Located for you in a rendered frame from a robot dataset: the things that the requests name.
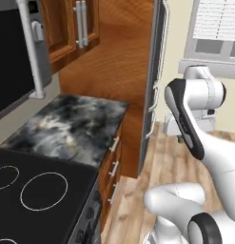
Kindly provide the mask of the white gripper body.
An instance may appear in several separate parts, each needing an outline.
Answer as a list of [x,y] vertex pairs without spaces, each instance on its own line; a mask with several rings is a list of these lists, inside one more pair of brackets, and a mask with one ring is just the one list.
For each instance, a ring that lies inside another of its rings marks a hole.
[[[212,132],[215,130],[216,119],[214,114],[205,115],[201,113],[194,113],[194,118],[201,130],[205,132]],[[176,120],[171,113],[165,116],[163,132],[168,136],[181,135]]]

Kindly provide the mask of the wooden drawer front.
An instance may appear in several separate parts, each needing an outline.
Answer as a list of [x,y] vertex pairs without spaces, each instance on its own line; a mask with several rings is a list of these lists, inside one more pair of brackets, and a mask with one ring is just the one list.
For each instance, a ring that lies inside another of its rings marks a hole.
[[111,152],[109,149],[108,149],[108,160],[113,160],[113,161],[116,161],[116,160],[119,160],[120,157],[121,157],[121,147],[122,147],[122,127],[119,127],[117,133],[114,135],[113,139],[116,138],[117,136],[120,136],[120,141],[118,143],[118,146],[115,150],[115,152]]
[[103,208],[101,212],[101,230],[105,228],[107,219],[108,219],[108,213],[110,211],[111,205],[108,202],[108,199],[111,198],[112,193],[113,193],[113,184],[119,184],[119,176],[115,175],[109,182],[108,182],[108,187],[107,191],[105,192],[104,198],[103,198]]
[[103,161],[100,171],[99,171],[99,188],[102,192],[104,192],[108,186],[109,180],[111,180],[113,177],[111,177],[108,172],[111,172],[114,165],[113,160],[108,160],[108,155],[106,156],[105,160]]

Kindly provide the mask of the grey fridge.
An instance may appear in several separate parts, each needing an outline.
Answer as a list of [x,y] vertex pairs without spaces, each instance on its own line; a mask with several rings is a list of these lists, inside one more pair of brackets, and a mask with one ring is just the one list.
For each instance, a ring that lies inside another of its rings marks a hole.
[[146,155],[148,139],[145,139],[147,132],[150,130],[151,124],[151,112],[148,112],[148,108],[152,105],[153,99],[153,85],[157,82],[157,74],[159,70],[160,52],[162,46],[162,32],[164,25],[165,9],[163,6],[163,0],[154,0],[153,16],[151,24],[151,35],[149,45],[149,59],[147,66],[147,84],[145,94],[145,106],[144,106],[144,117],[143,117],[143,128],[142,128],[142,139],[140,148],[140,158],[138,165],[138,173],[141,173]]

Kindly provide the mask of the tall wooden cabinet panel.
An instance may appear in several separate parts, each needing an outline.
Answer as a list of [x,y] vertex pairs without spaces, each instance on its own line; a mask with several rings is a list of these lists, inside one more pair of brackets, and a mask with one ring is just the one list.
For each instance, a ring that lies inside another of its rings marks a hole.
[[122,128],[122,175],[140,158],[153,0],[99,0],[100,44],[60,70],[63,93],[128,102]]

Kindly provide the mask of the white window blind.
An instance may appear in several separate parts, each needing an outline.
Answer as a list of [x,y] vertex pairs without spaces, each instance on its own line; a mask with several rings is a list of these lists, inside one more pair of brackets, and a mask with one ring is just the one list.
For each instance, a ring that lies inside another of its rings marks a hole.
[[235,41],[235,0],[200,0],[193,38]]

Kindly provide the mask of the black hob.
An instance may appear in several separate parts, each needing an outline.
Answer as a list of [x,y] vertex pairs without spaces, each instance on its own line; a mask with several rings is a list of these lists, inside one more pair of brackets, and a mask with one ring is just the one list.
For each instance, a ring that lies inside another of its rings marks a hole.
[[0,244],[102,244],[96,169],[0,149]]

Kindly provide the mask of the wide wooden cupboard door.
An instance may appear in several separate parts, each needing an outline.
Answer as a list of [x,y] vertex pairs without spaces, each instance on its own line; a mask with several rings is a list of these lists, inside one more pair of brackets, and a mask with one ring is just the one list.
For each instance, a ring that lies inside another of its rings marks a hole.
[[50,63],[76,50],[73,0],[41,0]]

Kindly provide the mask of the black microwave oven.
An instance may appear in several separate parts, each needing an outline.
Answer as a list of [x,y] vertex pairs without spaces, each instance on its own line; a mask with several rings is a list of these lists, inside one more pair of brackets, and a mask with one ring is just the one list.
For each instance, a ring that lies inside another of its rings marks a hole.
[[[51,81],[40,0],[27,0],[37,62],[45,90]],[[29,99],[34,82],[19,9],[15,0],[0,0],[0,119]]]

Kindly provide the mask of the white window frame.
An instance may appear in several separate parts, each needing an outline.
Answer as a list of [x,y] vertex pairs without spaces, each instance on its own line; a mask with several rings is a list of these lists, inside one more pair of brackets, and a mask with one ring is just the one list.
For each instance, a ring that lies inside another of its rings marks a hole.
[[179,63],[178,72],[184,73],[188,66],[204,65],[215,76],[235,79],[235,41],[193,38],[199,1],[193,1],[184,58]]

